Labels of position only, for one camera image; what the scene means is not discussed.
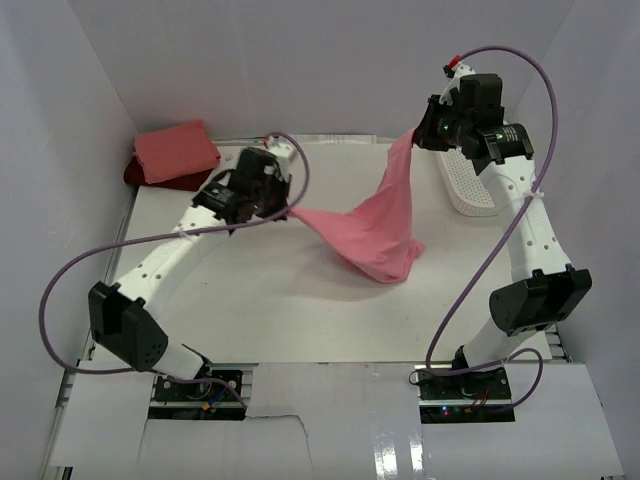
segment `white table surface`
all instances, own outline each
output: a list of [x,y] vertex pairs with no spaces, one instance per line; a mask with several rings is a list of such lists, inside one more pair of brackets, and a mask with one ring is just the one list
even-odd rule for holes
[[[311,184],[305,207],[349,211],[377,188],[388,145],[305,145]],[[241,147],[222,147],[222,168]],[[225,157],[233,155],[233,160]],[[293,165],[297,191],[302,164]],[[212,361],[416,362],[448,307],[501,233],[496,217],[468,218],[451,205],[435,157],[414,149],[414,236],[426,245],[409,279],[381,285],[354,273],[312,230],[295,219],[238,230],[203,259],[167,302],[165,332]],[[191,192],[141,187],[127,238],[173,228]],[[155,247],[123,250],[116,278]],[[488,318],[489,294],[511,282],[501,253],[454,317],[435,360],[451,360]],[[551,358],[544,334],[524,346]],[[96,359],[111,358],[97,348]]]

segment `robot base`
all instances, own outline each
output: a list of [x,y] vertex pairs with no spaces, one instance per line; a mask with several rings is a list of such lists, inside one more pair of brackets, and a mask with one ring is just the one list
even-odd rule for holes
[[513,422],[511,389],[504,368],[440,377],[417,372],[422,423]]

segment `dark red cloth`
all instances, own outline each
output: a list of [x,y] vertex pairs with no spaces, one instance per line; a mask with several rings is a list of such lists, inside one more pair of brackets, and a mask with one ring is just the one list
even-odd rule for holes
[[145,185],[160,188],[170,188],[171,190],[185,190],[187,192],[195,192],[200,188],[207,178],[211,170],[205,170],[204,172],[192,173],[191,175],[185,175],[183,177],[174,178],[173,180],[167,180],[166,182],[149,184],[144,179],[144,171],[142,166],[138,163],[138,160],[133,157],[124,169],[124,182],[128,185]]

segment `folded red towel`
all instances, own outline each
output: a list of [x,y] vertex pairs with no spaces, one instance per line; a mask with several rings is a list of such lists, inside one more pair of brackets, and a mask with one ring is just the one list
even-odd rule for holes
[[138,163],[138,159],[133,157],[124,170],[124,183],[127,185],[135,186],[153,186],[160,188],[169,188],[171,190],[185,190],[188,192],[197,192],[204,182],[209,178],[211,170],[205,170],[204,172],[192,173],[191,175],[185,175],[183,177],[167,180],[166,182],[154,183],[151,185],[144,179],[144,172],[142,166]]
[[220,152],[202,120],[136,135],[134,145],[148,184],[211,170],[220,163]]

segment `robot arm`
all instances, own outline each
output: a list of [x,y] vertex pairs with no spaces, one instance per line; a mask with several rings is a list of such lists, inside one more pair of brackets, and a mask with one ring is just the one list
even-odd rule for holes
[[531,193],[533,148],[522,125],[504,123],[500,77],[476,74],[455,59],[444,70],[451,80],[442,95],[429,98],[413,143],[435,151],[459,147],[489,192],[504,231],[533,197],[507,243],[513,283],[491,294],[491,317],[456,352],[453,368],[459,369],[506,358],[536,332],[564,320],[591,288],[591,276],[573,268],[542,195]]
[[[275,144],[266,150],[246,148],[234,170],[221,172],[196,196],[172,232],[245,223],[286,206],[295,149]],[[226,185],[221,180],[229,177]],[[176,378],[204,375],[208,360],[171,341],[158,320],[164,302],[202,258],[231,231],[187,235],[156,247],[113,285],[98,282],[89,292],[91,334],[137,371],[154,370]]]

